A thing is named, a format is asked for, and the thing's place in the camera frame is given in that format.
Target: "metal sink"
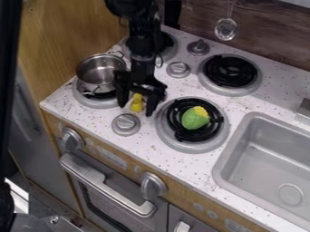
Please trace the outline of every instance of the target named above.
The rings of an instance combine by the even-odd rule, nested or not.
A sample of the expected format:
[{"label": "metal sink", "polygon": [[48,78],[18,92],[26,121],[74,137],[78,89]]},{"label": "metal sink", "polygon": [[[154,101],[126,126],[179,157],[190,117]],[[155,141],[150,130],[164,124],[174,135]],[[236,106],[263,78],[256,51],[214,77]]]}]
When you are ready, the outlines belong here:
[{"label": "metal sink", "polygon": [[249,113],[212,174],[223,189],[310,230],[310,132]]}]

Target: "pot handle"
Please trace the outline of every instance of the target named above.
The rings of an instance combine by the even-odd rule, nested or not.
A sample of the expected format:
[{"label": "pot handle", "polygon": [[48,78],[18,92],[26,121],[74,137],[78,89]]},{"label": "pot handle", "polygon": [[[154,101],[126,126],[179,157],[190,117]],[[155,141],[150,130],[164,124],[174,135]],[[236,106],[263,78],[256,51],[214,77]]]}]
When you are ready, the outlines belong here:
[{"label": "pot handle", "polygon": [[121,59],[125,56],[124,53],[122,53],[121,51],[115,51],[115,52],[110,52],[110,53],[120,53],[121,54]]}]

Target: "speckled countertop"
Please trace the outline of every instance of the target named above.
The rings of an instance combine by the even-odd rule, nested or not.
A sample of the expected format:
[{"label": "speckled countertop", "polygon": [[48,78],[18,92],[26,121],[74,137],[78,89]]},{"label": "speckled countertop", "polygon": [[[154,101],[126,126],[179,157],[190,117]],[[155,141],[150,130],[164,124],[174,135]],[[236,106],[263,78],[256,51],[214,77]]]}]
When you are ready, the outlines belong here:
[{"label": "speckled countertop", "polygon": [[[230,122],[228,140],[243,116],[252,111],[260,111],[281,121],[310,130],[310,127],[294,121],[295,112],[303,98],[310,98],[309,72],[208,40],[205,41],[210,45],[210,53],[200,57],[193,56],[187,52],[186,47],[188,43],[198,40],[197,36],[167,27],[163,27],[163,30],[174,34],[179,42],[179,53],[169,63],[182,61],[191,67],[191,74],[185,79],[169,77],[166,74],[167,64],[156,70],[155,76],[169,86],[167,101],[181,96],[197,96],[213,101],[228,115]],[[120,49],[117,44],[111,48],[111,51]],[[207,57],[219,53],[238,54],[256,63],[264,75],[261,87],[251,95],[237,98],[220,96],[206,90],[194,73],[197,72],[199,64]],[[117,136],[111,129],[111,121],[121,113],[130,112],[128,108],[96,110],[82,106],[73,98],[72,86],[68,83],[42,101],[41,108],[74,124],[95,138],[107,142],[119,150],[126,151],[136,160],[169,175],[266,229],[306,232],[306,230],[220,188],[215,183],[211,176],[211,170],[228,140],[219,149],[205,154],[189,155],[175,151],[165,145],[157,136],[154,125],[156,113],[152,117],[146,118],[145,112],[137,114],[142,124],[137,134],[128,138]]]}]

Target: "metal pot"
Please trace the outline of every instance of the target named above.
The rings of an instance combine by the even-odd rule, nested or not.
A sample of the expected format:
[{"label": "metal pot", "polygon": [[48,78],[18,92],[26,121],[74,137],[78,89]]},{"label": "metal pot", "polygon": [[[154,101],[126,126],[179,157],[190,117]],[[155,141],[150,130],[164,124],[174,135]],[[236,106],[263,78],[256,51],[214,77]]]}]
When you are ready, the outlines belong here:
[{"label": "metal pot", "polygon": [[114,72],[126,70],[126,62],[122,60],[122,57],[102,53],[95,54],[81,62],[76,69],[76,75],[79,84],[85,90],[83,94],[106,93],[115,90]]}]

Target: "silver knob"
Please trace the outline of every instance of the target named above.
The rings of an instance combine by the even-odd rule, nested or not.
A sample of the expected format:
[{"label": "silver knob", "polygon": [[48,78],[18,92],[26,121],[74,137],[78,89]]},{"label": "silver knob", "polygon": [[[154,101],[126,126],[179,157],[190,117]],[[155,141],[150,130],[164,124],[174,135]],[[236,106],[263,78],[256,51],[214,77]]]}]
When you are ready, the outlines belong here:
[{"label": "silver knob", "polygon": [[188,45],[188,52],[193,55],[205,55],[210,51],[210,48],[207,43],[202,39],[199,39],[196,42],[190,43]]},{"label": "silver knob", "polygon": [[84,140],[75,130],[65,127],[63,128],[63,138],[61,146],[67,151],[82,149]]},{"label": "silver knob", "polygon": [[111,123],[113,131],[120,136],[131,136],[139,131],[140,119],[130,113],[123,113],[117,116]]},{"label": "silver knob", "polygon": [[190,225],[186,224],[183,221],[178,222],[178,224],[174,228],[174,232],[189,232],[189,231],[190,231]]},{"label": "silver knob", "polygon": [[155,174],[144,172],[142,174],[141,193],[145,199],[153,200],[167,193],[166,184]]},{"label": "silver knob", "polygon": [[190,68],[182,62],[170,63],[167,66],[167,74],[174,78],[184,78],[190,74]]}]

